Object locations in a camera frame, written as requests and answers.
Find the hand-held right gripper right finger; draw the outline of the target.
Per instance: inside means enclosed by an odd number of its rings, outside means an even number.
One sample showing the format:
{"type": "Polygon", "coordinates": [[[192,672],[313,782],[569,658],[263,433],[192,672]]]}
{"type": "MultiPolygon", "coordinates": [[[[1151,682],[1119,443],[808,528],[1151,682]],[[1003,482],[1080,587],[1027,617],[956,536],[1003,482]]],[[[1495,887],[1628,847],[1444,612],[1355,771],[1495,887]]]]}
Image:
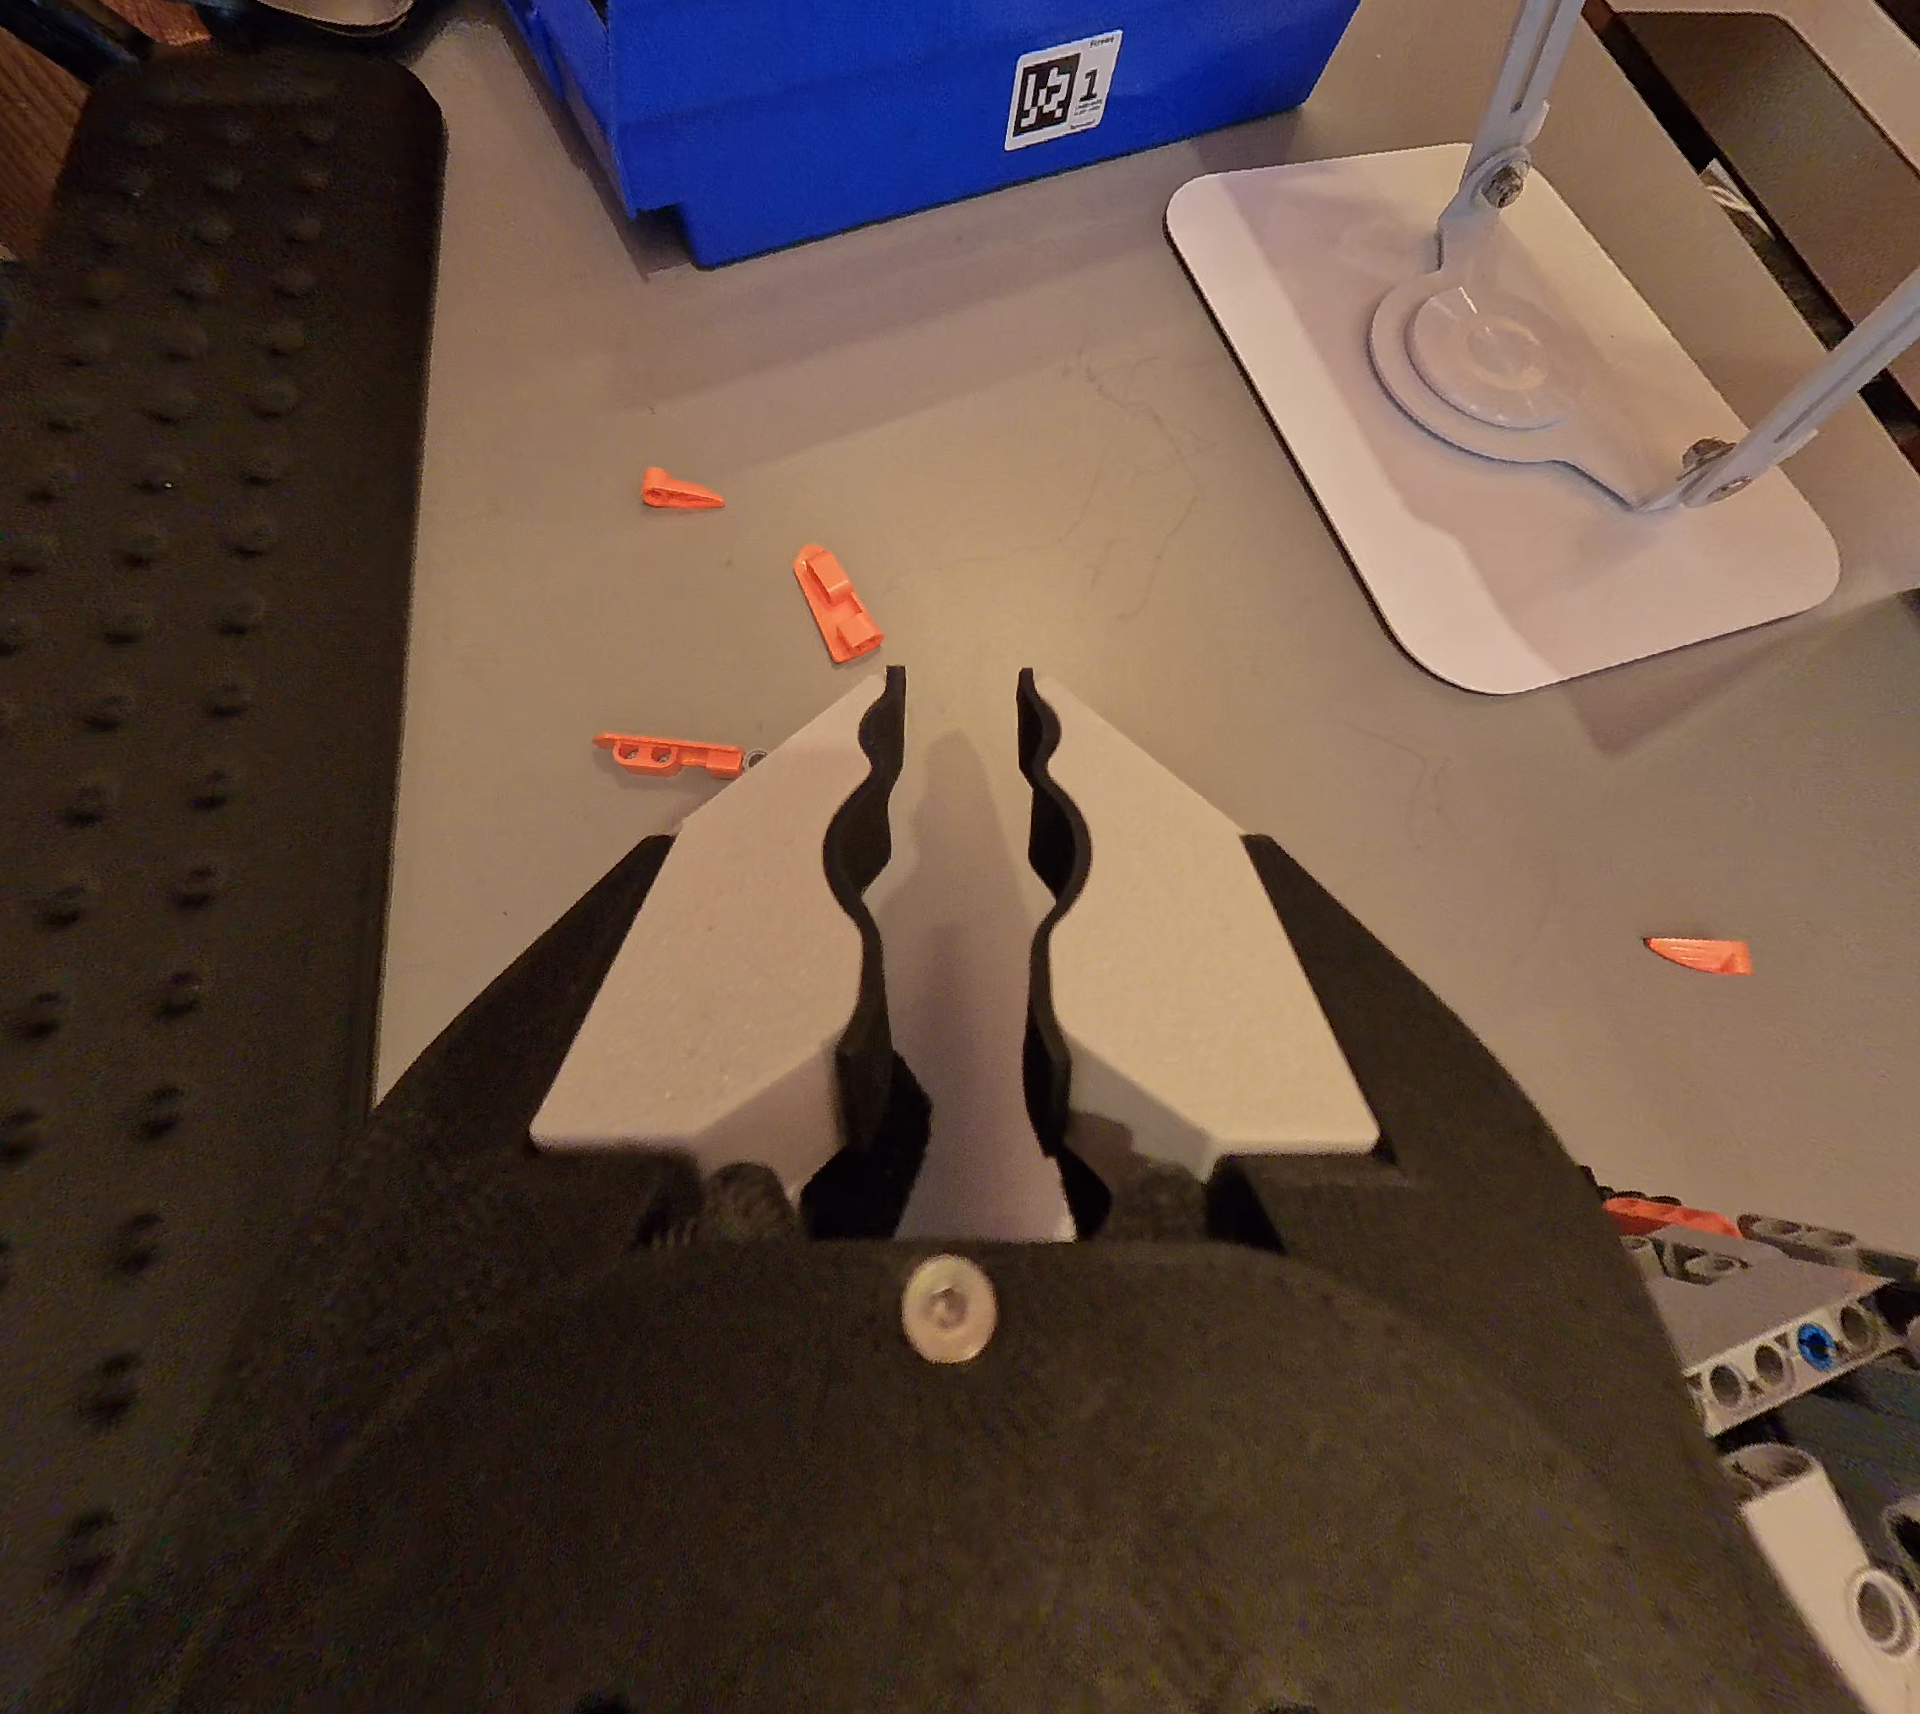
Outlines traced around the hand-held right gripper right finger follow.
{"type": "Polygon", "coordinates": [[[1203,1196],[1225,1159],[1369,1158],[1380,1122],[1247,833],[1054,674],[1016,686],[1025,1113],[1090,1239],[1123,1197],[1203,1196]]]}

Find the grey technic brick model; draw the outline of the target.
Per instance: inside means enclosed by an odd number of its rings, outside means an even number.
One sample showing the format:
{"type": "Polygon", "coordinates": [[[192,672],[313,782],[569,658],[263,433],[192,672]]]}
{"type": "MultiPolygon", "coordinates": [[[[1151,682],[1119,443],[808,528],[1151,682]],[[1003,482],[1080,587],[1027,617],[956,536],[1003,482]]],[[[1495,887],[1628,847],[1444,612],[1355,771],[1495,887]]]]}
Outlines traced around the grey technic brick model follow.
{"type": "Polygon", "coordinates": [[[1866,1709],[1916,1709],[1916,1257],[1803,1220],[1599,1203],[1787,1602],[1866,1709]]]}

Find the white book stand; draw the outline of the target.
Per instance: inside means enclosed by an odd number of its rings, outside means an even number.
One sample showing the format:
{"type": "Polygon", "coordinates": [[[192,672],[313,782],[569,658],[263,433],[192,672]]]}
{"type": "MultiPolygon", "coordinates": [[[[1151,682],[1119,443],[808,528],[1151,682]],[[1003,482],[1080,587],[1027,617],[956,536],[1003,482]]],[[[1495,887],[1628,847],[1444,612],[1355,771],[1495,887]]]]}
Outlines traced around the white book stand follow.
{"type": "Polygon", "coordinates": [[[1164,226],[1388,634],[1530,694],[1799,616],[1777,468],[1916,340],[1910,273],[1745,428],[1531,143],[1583,0],[1522,0],[1472,143],[1197,176],[1164,226]]]}

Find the black perforated pad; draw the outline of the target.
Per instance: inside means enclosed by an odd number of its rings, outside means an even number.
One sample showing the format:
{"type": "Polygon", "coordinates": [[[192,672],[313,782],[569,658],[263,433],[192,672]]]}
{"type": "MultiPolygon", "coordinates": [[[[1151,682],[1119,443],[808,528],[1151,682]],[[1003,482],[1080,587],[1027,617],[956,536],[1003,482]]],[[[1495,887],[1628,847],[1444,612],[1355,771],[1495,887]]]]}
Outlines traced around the black perforated pad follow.
{"type": "Polygon", "coordinates": [[[4,350],[7,1673],[372,1099],[444,161],[387,60],[130,74],[4,350]]]}

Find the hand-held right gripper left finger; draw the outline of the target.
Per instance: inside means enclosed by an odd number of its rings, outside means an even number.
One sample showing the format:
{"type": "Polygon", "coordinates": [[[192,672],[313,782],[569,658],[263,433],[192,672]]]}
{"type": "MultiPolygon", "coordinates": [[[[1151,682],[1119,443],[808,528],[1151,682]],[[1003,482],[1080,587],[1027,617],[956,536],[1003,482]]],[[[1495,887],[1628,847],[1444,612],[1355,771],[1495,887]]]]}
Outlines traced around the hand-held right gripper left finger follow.
{"type": "Polygon", "coordinates": [[[897,1231],[932,1106],[865,893],[904,728],[888,665],[681,822],[532,1118],[540,1150],[756,1165],[816,1236],[897,1231]]]}

